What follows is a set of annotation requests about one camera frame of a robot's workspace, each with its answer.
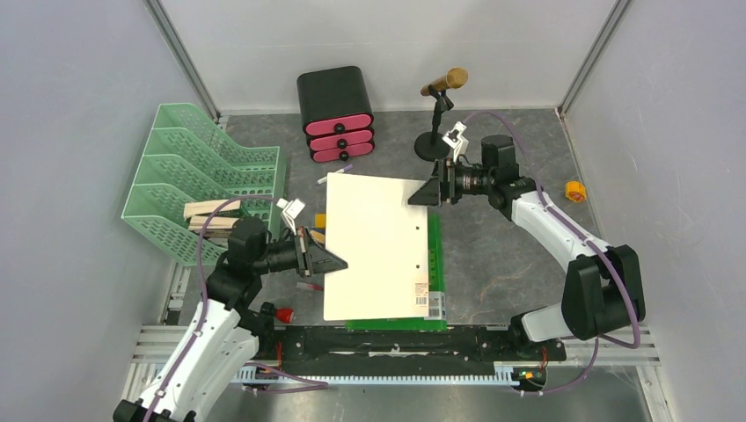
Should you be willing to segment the green clip file folder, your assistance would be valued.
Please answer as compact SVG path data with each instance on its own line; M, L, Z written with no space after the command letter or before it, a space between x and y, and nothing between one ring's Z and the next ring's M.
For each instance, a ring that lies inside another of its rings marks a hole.
M350 331L446 331L447 310L443 270L441 220L428 215L428 316L351 320L345 322Z

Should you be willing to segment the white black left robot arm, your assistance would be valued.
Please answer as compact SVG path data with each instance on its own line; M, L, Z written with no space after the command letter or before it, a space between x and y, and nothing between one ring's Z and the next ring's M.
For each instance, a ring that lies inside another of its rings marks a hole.
M205 279L202 301L184 336L141 395L121 400L113 420L204 420L238 371L276 347L274 306L264 304L260 312L250 308L262 288L262 275L294 271L310 277L347 267L305 228L272 241L260 219L238 219L227 251Z

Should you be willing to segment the green mesh file rack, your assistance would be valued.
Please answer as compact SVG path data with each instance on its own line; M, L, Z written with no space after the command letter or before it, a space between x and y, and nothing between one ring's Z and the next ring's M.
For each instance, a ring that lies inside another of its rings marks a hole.
M198 235L183 215L188 202L244 195L240 215L261 219L274 238L287 163L278 146L244 147L195 105L158 107L121 218L183 266L195 266Z

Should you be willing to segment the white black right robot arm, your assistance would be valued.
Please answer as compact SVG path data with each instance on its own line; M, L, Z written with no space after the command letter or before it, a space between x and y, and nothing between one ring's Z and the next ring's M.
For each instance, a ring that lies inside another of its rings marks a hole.
M465 195L484 195L492 208L533 236L559 263L565 274L560 302L514 316L508 327L510 352L529 359L545 341L570 337L639 347L646 309L635 250L591 235L534 179L521 176L511 137L490 135L480 147L478 164L458 150L436 160L430 179L407 202L438 207L455 205Z

